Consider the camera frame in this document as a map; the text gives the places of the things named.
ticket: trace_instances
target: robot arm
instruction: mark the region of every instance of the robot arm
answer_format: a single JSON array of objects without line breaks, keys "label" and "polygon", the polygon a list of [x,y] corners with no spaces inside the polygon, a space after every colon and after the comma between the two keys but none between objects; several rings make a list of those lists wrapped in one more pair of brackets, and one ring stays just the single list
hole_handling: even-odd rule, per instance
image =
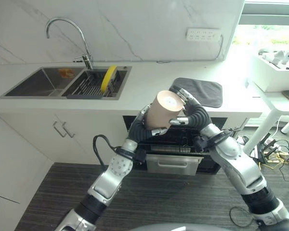
[{"label": "robot arm", "polygon": [[83,200],[63,218],[54,231],[94,231],[96,222],[121,188],[121,182],[132,169],[138,143],[153,136],[163,135],[165,128],[146,130],[144,116],[150,105],[144,107],[133,121],[129,135],[109,166],[93,183]]},{"label": "robot arm", "polygon": [[200,103],[184,89],[172,89],[187,107],[187,117],[170,121],[173,125],[190,125],[200,131],[195,140],[200,149],[208,148],[212,159],[225,171],[230,182],[241,194],[261,230],[289,230],[289,212],[276,198],[256,163],[249,158],[229,133],[211,123]]},{"label": "robot arm", "polygon": [[[218,163],[241,194],[257,220],[261,230],[289,230],[289,212],[281,200],[277,199],[267,186],[266,180],[258,166],[243,153],[237,142],[229,133],[220,131],[201,106],[201,104],[184,89],[171,89],[185,102],[187,117],[170,120],[173,125],[192,126],[200,131],[202,140],[195,140],[200,148],[209,148],[212,159]],[[62,220],[55,231],[93,231],[102,212],[110,205],[120,190],[123,178],[132,169],[131,156],[140,141],[155,135],[162,135],[166,129],[158,128],[148,131],[143,126],[143,118],[150,106],[146,106],[134,120],[129,136],[121,149],[117,151],[103,172],[89,188],[87,195]]]}]

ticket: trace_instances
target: cabinet handle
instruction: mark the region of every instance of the cabinet handle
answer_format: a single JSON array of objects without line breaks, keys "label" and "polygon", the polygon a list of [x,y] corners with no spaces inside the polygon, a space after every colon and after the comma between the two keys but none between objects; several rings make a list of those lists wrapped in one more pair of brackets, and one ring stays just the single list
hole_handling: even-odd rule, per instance
[{"label": "cabinet handle", "polygon": [[56,123],[57,123],[57,121],[55,121],[55,122],[53,123],[53,128],[59,133],[59,135],[60,135],[62,138],[64,138],[64,137],[66,136],[66,134],[62,135],[62,133],[56,128]]},{"label": "cabinet handle", "polygon": [[172,165],[172,163],[169,163],[168,165],[166,163],[161,163],[158,161],[158,166],[159,167],[172,167],[172,168],[187,168],[187,162],[184,162],[184,165],[179,165],[180,162],[177,163],[178,165],[176,165],[174,163],[174,165]]},{"label": "cabinet handle", "polygon": [[65,127],[66,122],[63,123],[62,128],[64,129],[64,131],[66,131],[66,133],[70,136],[70,138],[73,138],[75,136],[75,134],[71,134]]}]

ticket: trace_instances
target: dish rack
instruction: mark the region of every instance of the dish rack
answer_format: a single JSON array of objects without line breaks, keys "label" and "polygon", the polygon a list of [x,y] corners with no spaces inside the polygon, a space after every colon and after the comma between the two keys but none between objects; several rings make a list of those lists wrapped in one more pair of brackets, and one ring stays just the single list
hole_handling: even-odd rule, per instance
[{"label": "dish rack", "polygon": [[94,70],[83,71],[62,96],[68,99],[118,99],[131,67],[119,66],[103,93],[101,85],[107,70],[95,68]]}]

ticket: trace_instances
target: oven drawer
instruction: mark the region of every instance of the oven drawer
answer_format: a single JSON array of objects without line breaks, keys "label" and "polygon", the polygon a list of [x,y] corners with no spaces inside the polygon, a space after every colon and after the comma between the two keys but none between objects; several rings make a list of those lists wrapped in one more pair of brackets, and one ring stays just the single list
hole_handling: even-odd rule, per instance
[{"label": "oven drawer", "polygon": [[146,155],[148,172],[194,176],[203,157],[178,155]]}]

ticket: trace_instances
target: dish towel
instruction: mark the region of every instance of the dish towel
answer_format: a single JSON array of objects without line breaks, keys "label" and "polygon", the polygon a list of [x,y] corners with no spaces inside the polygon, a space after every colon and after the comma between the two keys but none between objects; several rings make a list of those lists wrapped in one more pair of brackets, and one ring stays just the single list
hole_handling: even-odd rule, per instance
[{"label": "dish towel", "polygon": [[203,106],[218,108],[223,104],[223,88],[219,83],[190,78],[176,78],[172,85],[187,90]]}]

